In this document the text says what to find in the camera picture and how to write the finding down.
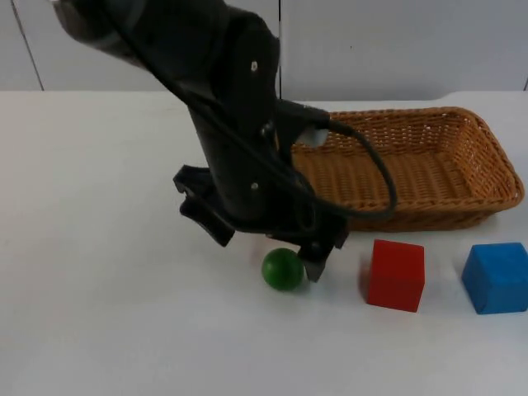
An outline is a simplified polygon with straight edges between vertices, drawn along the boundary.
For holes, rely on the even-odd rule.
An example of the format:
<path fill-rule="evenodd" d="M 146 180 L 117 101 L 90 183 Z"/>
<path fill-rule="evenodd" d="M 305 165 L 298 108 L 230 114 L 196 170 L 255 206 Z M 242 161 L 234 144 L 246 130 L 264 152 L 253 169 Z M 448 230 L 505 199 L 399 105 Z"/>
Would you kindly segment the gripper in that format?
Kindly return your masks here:
<path fill-rule="evenodd" d="M 347 239 L 347 221 L 313 206 L 302 206 L 273 191 L 273 206 L 258 219 L 241 219 L 227 211 L 226 204 L 207 167 L 183 166 L 173 178 L 178 192 L 186 196 L 180 214 L 204 229 L 225 248 L 236 232 L 263 234 L 269 238 L 302 246 L 299 259 L 310 282 L 318 282 L 333 248 Z"/>

